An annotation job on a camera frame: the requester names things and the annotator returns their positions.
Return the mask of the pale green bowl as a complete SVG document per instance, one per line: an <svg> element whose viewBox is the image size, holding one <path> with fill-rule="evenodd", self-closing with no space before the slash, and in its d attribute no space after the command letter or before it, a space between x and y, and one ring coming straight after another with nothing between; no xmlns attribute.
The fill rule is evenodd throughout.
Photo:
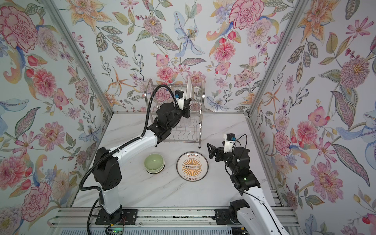
<svg viewBox="0 0 376 235"><path fill-rule="evenodd" d="M165 168L165 161L162 155L153 153L146 157L144 161L145 169Z"/></svg>

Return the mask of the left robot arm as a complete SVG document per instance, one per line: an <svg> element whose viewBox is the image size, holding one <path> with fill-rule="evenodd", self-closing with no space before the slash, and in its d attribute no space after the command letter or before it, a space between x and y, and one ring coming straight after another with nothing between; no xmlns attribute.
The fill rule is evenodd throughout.
<svg viewBox="0 0 376 235"><path fill-rule="evenodd" d="M93 175L99 186L99 201L108 216L120 216L122 205L119 199L118 184L122 180L121 168L132 158L150 147L157 146L177 126L181 118L190 117L191 99L177 99L177 104L164 103L157 110L154 122L139 137L119 146L97 151Z"/></svg>

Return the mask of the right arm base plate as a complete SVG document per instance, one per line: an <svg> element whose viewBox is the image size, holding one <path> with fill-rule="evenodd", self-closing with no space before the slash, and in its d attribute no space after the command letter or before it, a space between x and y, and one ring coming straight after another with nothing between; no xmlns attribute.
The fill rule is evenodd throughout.
<svg viewBox="0 0 376 235"><path fill-rule="evenodd" d="M217 225L246 225L256 222L254 213L247 207L240 209L215 209L214 213Z"/></svg>

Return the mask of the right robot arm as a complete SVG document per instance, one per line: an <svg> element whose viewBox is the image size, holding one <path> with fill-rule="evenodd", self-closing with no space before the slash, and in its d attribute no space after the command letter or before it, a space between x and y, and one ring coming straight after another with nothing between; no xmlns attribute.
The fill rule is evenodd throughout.
<svg viewBox="0 0 376 235"><path fill-rule="evenodd" d="M242 197L230 203L230 221L242 225L250 235L287 235L287 229L267 202L260 182L250 169L250 150L223 144L223 147L207 144L207 148L210 159L224 162L225 168L231 171L230 179Z"/></svg>

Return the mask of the brown rimmed plate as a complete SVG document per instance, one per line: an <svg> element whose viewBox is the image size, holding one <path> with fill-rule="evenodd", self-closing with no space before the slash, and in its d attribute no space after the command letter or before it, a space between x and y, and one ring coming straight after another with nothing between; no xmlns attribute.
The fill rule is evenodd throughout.
<svg viewBox="0 0 376 235"><path fill-rule="evenodd" d="M185 100L188 100L192 97L192 89L193 89L192 80L191 78L188 78Z"/></svg>

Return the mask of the patterned plate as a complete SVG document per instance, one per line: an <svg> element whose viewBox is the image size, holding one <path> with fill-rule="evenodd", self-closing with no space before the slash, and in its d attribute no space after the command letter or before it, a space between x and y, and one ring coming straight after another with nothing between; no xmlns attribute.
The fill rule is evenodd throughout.
<svg viewBox="0 0 376 235"><path fill-rule="evenodd" d="M186 152L177 160L176 170L182 179L197 182L207 176L209 163L206 157L199 152Z"/></svg>

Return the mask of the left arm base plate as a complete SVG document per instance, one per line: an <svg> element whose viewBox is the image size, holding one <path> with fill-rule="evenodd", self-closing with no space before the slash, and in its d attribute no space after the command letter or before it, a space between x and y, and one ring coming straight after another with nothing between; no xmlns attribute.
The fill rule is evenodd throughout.
<svg viewBox="0 0 376 235"><path fill-rule="evenodd" d="M105 209L99 211L95 221L96 225L135 225L137 219L137 209L119 208L113 214L109 214Z"/></svg>

